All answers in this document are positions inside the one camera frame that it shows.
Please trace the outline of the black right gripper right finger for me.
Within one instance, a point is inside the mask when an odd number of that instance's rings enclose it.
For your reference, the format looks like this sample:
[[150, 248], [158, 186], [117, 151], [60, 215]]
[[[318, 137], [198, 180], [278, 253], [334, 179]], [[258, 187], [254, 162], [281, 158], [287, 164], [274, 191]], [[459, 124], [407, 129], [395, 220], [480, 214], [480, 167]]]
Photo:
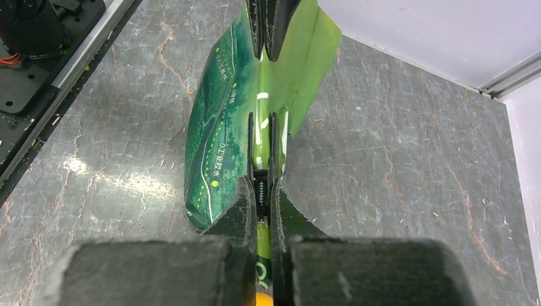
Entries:
[[475, 305], [462, 264], [428, 238], [330, 237], [270, 194], [275, 305]]

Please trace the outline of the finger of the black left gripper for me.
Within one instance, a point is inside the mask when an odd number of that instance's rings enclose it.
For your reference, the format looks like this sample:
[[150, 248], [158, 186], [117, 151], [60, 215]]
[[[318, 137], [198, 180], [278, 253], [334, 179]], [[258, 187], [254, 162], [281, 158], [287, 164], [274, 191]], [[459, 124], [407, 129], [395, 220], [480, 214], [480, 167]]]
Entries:
[[300, 0], [268, 0], [263, 2], [263, 34], [269, 59], [276, 62], [285, 42], [290, 21]]
[[263, 48], [263, 1], [246, 0], [249, 25], [251, 29], [254, 55], [257, 59], [261, 57]]

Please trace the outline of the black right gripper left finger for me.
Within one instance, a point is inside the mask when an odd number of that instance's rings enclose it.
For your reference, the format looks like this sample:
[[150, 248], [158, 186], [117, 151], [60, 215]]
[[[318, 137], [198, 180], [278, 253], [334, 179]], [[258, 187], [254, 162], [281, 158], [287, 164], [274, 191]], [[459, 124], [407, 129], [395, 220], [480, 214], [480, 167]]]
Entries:
[[87, 240], [68, 248], [45, 305], [254, 305], [256, 212], [252, 180], [201, 235], [185, 240]]

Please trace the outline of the yellow plastic scoop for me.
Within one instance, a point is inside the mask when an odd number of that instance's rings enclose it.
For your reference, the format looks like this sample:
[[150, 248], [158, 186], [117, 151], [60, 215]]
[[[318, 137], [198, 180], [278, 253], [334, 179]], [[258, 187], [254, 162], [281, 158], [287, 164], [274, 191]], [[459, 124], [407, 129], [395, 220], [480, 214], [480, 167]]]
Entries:
[[273, 306], [274, 305], [273, 297], [262, 292], [256, 293], [255, 302], [256, 302], [256, 306]]

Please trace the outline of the green cat litter bag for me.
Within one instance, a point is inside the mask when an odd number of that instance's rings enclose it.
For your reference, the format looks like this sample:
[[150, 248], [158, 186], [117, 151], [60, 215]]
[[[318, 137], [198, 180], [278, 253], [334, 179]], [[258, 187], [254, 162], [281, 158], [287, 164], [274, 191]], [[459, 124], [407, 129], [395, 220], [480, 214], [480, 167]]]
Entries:
[[254, 55], [246, 4], [212, 47], [193, 102], [185, 149], [184, 211], [197, 231], [231, 206], [251, 177], [257, 212], [256, 274], [272, 285], [269, 200], [295, 136], [334, 62], [340, 28], [316, 1], [300, 1], [279, 59]]

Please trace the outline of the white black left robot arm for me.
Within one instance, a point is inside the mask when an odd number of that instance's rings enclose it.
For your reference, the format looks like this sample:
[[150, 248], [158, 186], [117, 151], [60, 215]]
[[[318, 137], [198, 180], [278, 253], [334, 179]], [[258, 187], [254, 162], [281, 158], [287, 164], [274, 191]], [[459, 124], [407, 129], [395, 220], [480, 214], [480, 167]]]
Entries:
[[[264, 50], [277, 61], [289, 23], [300, 1], [247, 1], [254, 54]], [[1, 40], [12, 51], [1, 59], [18, 65], [20, 57], [42, 59], [62, 52], [67, 33], [50, 1], [1, 1]]]

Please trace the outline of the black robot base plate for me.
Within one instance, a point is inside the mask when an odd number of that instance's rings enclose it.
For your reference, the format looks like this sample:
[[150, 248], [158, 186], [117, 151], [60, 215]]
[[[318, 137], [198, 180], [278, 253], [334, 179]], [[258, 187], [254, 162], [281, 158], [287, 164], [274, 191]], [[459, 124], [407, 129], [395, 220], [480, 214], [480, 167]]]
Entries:
[[[77, 97], [138, 1], [50, 1], [67, 37], [61, 53], [1, 63], [1, 204]], [[1, 59], [11, 50], [1, 40]]]

